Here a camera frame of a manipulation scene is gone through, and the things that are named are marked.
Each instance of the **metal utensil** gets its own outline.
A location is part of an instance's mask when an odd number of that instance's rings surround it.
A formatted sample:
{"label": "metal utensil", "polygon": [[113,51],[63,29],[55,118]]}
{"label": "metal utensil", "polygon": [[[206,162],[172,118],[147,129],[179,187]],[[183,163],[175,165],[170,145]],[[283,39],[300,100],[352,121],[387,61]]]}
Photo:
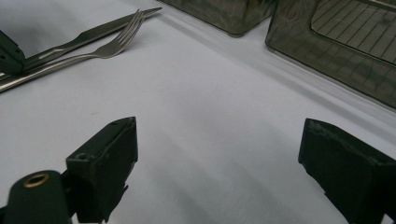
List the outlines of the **metal utensil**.
{"label": "metal utensil", "polygon": [[82,54],[82,55],[66,58],[60,60],[59,62],[51,63],[33,69],[23,76],[14,77],[10,80],[7,79],[4,84],[2,85],[0,84],[0,92],[11,89],[17,85],[21,85],[22,83],[27,82],[31,79],[42,77],[52,71],[66,67],[70,64],[79,63],[92,58],[107,59],[120,54],[126,48],[126,46],[132,41],[137,31],[139,30],[140,26],[142,25],[143,20],[145,19],[143,15],[144,15],[143,12],[137,10],[136,13],[134,14],[134,17],[128,23],[128,25],[123,29],[123,31],[119,35],[117,35],[116,38],[114,38],[111,42],[103,45],[96,51],[88,54]]}
{"label": "metal utensil", "polygon": [[[149,17],[161,9],[162,9],[161,7],[156,7],[156,8],[144,10],[142,11],[143,16]],[[47,49],[41,53],[38,53],[37,55],[29,57],[25,60],[23,71],[27,72],[35,67],[38,67],[41,64],[55,60],[65,55],[67,52],[70,52],[74,49],[89,44],[94,40],[105,37],[107,35],[111,35],[117,32],[118,30],[122,29],[123,27],[125,27],[128,24],[128,22],[130,22],[130,20],[133,18],[133,16],[134,14],[131,14],[129,16],[125,16],[117,20],[96,26],[88,31],[81,33],[78,37],[76,37],[75,39],[73,39],[68,43],[65,43],[61,46],[57,46],[51,49]]]}

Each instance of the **knife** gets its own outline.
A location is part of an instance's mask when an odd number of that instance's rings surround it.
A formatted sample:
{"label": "knife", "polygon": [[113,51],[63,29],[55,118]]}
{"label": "knife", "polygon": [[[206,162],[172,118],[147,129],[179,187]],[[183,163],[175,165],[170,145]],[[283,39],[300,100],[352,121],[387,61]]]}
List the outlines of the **knife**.
{"label": "knife", "polygon": [[[145,10],[143,11],[144,13],[143,16],[149,17],[161,9],[162,9],[161,7],[156,7]],[[73,39],[68,43],[54,47],[52,49],[47,49],[41,53],[38,53],[32,57],[27,58],[24,63],[23,72],[29,71],[32,68],[35,68],[43,63],[47,63],[49,61],[62,57],[66,53],[74,49],[80,48],[84,45],[87,45],[94,40],[100,39],[102,37],[117,32],[118,30],[125,27],[125,25],[128,24],[129,21],[131,21],[133,16],[134,14],[131,14],[129,16],[125,16],[117,20],[96,26],[91,30],[81,33],[78,37],[76,37],[75,39]]]}

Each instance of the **fork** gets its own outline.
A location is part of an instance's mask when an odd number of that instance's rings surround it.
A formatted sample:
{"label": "fork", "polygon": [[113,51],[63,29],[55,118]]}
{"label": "fork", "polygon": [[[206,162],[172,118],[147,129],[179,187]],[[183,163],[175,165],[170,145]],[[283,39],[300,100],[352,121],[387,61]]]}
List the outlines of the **fork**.
{"label": "fork", "polygon": [[139,9],[134,14],[134,17],[128,23],[128,25],[121,31],[119,35],[117,35],[112,41],[103,45],[96,51],[88,54],[81,54],[74,57],[66,58],[60,60],[56,63],[50,63],[36,69],[28,71],[26,74],[17,77],[15,80],[12,80],[2,86],[0,86],[0,92],[11,89],[17,85],[21,85],[24,82],[27,82],[31,79],[42,77],[50,72],[59,70],[68,65],[79,63],[92,58],[102,58],[108,59],[114,57],[125,50],[128,44],[132,41],[140,26],[142,25],[145,17],[143,16],[143,12]]}

